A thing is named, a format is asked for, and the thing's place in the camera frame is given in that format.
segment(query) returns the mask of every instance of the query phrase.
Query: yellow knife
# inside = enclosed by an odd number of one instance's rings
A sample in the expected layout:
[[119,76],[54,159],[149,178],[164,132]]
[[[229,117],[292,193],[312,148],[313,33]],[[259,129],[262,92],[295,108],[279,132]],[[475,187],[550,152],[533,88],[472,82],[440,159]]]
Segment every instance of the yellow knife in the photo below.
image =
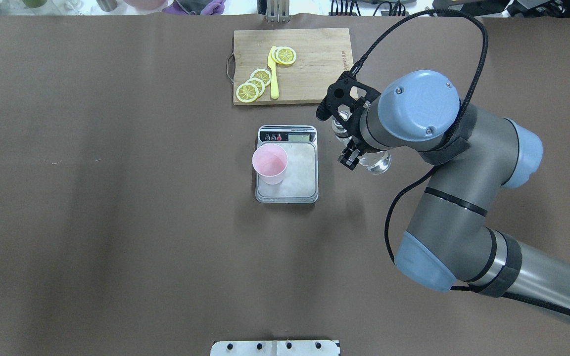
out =
[[274,58],[272,58],[272,53],[276,49],[276,46],[273,45],[270,51],[267,53],[267,67],[270,68],[272,71],[272,82],[270,83],[270,97],[272,99],[279,98],[279,82],[276,79],[276,62]]

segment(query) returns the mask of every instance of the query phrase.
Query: cutting board handle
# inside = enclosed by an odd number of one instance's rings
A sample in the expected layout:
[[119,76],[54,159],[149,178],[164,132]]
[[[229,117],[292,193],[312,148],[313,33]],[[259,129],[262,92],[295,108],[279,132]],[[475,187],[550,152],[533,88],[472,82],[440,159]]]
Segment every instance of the cutting board handle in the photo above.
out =
[[[235,64],[232,68],[232,72],[230,69],[230,59],[232,60],[232,63]],[[226,75],[228,75],[228,79],[230,79],[230,83],[235,85],[235,80],[233,79],[233,77],[235,76],[235,70],[236,70],[236,62],[235,62],[235,51],[233,50],[233,52],[230,54],[230,56],[228,57],[228,62],[226,63]]]

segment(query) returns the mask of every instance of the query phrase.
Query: wooden cutting board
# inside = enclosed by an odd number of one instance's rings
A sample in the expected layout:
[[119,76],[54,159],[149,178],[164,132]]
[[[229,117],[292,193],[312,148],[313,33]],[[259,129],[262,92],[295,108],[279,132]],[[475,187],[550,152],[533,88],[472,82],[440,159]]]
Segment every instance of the wooden cutting board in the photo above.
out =
[[[267,53],[273,45],[287,45],[296,50],[296,62],[277,65],[280,96],[270,98],[270,88],[253,103],[242,103],[236,90],[257,68],[267,67]],[[235,31],[235,105],[317,104],[327,94],[327,87],[344,70],[353,66],[349,29],[240,30]]]

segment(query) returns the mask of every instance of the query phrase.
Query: lemon slice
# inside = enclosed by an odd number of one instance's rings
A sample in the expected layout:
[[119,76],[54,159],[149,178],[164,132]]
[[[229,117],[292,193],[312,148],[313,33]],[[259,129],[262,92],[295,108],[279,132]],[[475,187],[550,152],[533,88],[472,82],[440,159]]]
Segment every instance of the lemon slice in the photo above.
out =
[[265,84],[259,78],[247,79],[246,83],[252,83],[252,84],[256,85],[256,87],[258,88],[258,97],[256,97],[256,99],[259,99],[261,97],[261,95],[263,95],[263,92],[265,92]]
[[270,85],[270,82],[272,81],[272,74],[270,74],[270,71],[263,68],[258,68],[257,70],[252,72],[252,74],[250,74],[249,77],[251,79],[252,78],[260,79],[263,82],[263,85],[266,87]]
[[251,103],[258,98],[260,90],[252,83],[243,83],[237,88],[237,99],[242,103]]
[[276,58],[276,51],[279,50],[279,49],[281,49],[281,48],[283,48],[283,47],[276,47],[276,48],[274,48],[274,50],[273,50],[272,52],[270,52],[270,55],[272,56],[272,59],[274,59],[274,61],[275,61],[276,63],[278,63],[278,64],[280,64],[280,63],[279,63],[279,59]]
[[274,61],[281,65],[292,65],[296,61],[296,50],[292,47],[277,47],[274,50]]

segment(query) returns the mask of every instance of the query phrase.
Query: black device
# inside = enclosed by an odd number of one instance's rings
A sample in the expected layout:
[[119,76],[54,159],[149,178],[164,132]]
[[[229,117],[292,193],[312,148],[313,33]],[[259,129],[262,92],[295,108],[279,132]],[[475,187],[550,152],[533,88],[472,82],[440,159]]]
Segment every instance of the black device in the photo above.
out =
[[258,14],[267,13],[267,0],[256,0],[256,13]]
[[502,13],[509,4],[509,0],[434,0],[434,9],[452,9],[463,11],[470,16],[483,16],[486,14]]
[[515,0],[507,12],[516,17],[570,18],[570,0]]

